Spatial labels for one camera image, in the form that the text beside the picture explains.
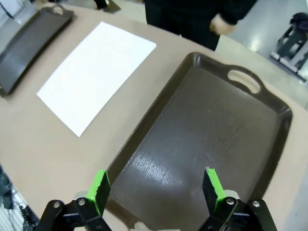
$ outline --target person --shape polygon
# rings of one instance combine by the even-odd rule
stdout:
[[[215,50],[257,0],[144,0],[147,23]]]

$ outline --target black sleeve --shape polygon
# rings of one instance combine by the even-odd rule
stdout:
[[[225,0],[220,15],[229,24],[237,24],[242,20],[257,0]]]

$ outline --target person's leg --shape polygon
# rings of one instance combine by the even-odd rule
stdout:
[[[175,17],[180,24],[180,34],[184,38],[215,51],[219,36],[209,29],[212,17],[187,17],[185,15],[175,15]]]
[[[170,19],[167,9],[154,5],[151,0],[145,0],[144,5],[146,21],[149,25],[179,35],[176,24]]]

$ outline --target sheet of paper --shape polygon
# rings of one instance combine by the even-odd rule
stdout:
[[[77,136],[156,44],[101,22],[63,61],[37,95]]]

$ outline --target black pants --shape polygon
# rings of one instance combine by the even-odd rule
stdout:
[[[151,0],[145,0],[145,14],[148,24],[167,30],[177,35],[199,43],[211,50],[215,50],[219,36],[209,30],[209,24],[216,15],[210,12],[198,16],[173,11],[154,5]]]

